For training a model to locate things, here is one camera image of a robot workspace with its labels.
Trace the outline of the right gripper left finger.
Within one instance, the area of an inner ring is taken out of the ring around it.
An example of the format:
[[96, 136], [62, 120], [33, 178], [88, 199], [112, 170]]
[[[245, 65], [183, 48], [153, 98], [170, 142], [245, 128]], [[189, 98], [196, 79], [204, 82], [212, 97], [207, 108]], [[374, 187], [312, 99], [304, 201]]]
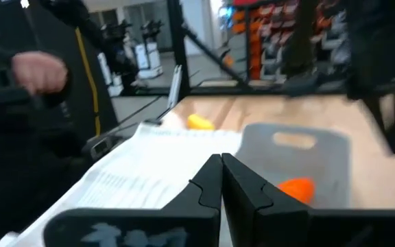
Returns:
[[161, 209], [71, 209], [48, 221], [45, 247], [218, 247], [223, 162], [209, 157]]

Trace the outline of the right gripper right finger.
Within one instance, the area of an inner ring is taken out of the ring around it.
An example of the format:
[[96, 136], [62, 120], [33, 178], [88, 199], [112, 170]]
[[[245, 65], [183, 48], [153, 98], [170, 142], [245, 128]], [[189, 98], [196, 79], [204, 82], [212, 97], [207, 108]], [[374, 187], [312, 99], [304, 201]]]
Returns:
[[395, 210], [314, 209], [223, 154], [234, 247], [395, 247]]

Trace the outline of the grey plastic tupperware container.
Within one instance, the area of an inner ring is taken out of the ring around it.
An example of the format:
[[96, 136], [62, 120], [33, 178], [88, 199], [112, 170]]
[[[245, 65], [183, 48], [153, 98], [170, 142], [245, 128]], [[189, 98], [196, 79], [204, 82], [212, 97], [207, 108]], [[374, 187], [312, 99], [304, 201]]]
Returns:
[[[299, 148], [277, 142], [286, 134], [290, 139], [310, 137], [313, 145]], [[291, 178], [309, 177], [315, 182], [312, 207], [348, 208], [350, 188], [350, 142], [330, 130], [254, 123], [245, 127], [236, 158], [273, 185]]]

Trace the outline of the orange toy carrot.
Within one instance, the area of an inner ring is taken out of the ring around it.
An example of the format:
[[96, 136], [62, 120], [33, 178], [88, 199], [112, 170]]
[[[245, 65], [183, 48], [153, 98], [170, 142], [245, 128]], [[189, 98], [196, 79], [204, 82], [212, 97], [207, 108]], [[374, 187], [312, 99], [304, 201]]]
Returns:
[[315, 183], [311, 178], [299, 177], [285, 180], [277, 187], [296, 200], [310, 204], [315, 195]]

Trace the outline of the person's hand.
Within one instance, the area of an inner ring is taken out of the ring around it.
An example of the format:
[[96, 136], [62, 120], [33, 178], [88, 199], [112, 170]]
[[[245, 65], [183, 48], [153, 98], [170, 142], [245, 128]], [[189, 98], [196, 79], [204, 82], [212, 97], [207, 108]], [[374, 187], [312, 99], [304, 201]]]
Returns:
[[59, 93], [66, 83], [69, 70], [64, 61], [42, 51], [17, 53], [11, 58], [15, 82], [30, 95]]

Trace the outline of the person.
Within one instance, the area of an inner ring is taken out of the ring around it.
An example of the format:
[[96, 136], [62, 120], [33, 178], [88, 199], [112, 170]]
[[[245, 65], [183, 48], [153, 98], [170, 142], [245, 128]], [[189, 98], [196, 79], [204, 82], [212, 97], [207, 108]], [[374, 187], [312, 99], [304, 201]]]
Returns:
[[73, 83], [70, 66], [67, 83], [59, 93], [29, 92], [15, 82], [11, 58], [25, 51], [0, 47], [0, 239], [36, 220], [70, 186], [71, 166], [61, 161], [43, 141], [33, 122], [34, 99], [52, 108], [68, 96]]

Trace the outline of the black metal table frame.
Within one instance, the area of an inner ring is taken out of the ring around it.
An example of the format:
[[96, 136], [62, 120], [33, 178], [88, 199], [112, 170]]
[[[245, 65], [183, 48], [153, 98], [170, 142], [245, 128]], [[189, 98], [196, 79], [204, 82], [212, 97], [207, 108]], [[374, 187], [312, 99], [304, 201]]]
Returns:
[[[240, 96], [240, 95], [294, 95], [294, 91], [288, 91], [287, 86], [250, 86], [248, 81], [241, 78], [233, 70], [228, 68], [216, 54], [212, 52], [197, 35], [195, 35], [184, 22], [182, 5], [180, 0], [167, 0], [169, 14], [169, 26], [171, 28], [171, 38], [173, 43], [173, 53], [176, 64], [182, 66], [183, 76], [179, 83], [179, 99], [187, 96]], [[184, 39], [188, 37], [192, 43], [198, 46], [205, 55], [215, 64], [219, 65], [222, 71], [226, 72], [236, 82], [233, 86], [191, 86], [189, 83], [189, 70], [187, 64], [186, 49]]]

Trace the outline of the white robot cart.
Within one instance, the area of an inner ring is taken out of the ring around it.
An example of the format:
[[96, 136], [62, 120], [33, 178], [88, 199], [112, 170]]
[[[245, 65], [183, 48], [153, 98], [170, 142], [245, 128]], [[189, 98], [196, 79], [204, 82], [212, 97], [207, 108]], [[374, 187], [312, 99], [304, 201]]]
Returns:
[[163, 25], [162, 21], [148, 21], [141, 26], [142, 43], [135, 47], [140, 79], [153, 79], [163, 74], [156, 39]]
[[128, 72], [128, 55], [124, 46], [127, 28], [128, 23], [122, 20], [120, 23], [107, 23], [100, 29], [100, 50], [109, 69], [108, 92], [111, 97], [121, 96], [125, 89], [122, 76]]

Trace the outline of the orange storage bin shelf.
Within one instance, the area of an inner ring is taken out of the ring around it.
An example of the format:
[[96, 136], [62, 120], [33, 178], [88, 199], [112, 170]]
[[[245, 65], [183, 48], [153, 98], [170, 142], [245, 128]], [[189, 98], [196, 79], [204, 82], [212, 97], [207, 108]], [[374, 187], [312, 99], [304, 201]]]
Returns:
[[[283, 50], [295, 30], [300, 0], [264, 3], [235, 0], [228, 13], [232, 36], [220, 58], [232, 70], [251, 80], [286, 81], [282, 72]], [[319, 0], [313, 20], [313, 61], [327, 78], [337, 79], [348, 66], [345, 10], [339, 0]]]

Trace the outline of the grey flat panel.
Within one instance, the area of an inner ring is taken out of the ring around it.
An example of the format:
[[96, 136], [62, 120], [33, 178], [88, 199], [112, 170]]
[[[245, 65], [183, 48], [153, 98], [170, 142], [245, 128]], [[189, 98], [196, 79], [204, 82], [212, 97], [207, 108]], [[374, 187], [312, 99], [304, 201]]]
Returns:
[[181, 81], [182, 81], [182, 65], [176, 65], [173, 71], [171, 87], [167, 98], [168, 109], [172, 109], [178, 103]]

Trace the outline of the white checked dish towel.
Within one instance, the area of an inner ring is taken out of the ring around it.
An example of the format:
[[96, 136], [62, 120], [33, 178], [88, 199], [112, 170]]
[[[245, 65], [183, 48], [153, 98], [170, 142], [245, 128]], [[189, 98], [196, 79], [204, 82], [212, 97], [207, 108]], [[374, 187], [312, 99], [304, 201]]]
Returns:
[[142, 123], [21, 234], [4, 236], [0, 247], [45, 247], [45, 224], [68, 209], [159, 209], [185, 188], [210, 155], [235, 153], [240, 143], [238, 132]]

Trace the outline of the yellow toy banana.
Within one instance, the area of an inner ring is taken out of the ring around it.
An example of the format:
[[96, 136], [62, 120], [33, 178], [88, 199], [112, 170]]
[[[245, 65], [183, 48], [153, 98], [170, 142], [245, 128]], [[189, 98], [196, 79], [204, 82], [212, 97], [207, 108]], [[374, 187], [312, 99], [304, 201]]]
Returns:
[[187, 128], [191, 130], [215, 130], [215, 125], [202, 116], [192, 114], [187, 118]]

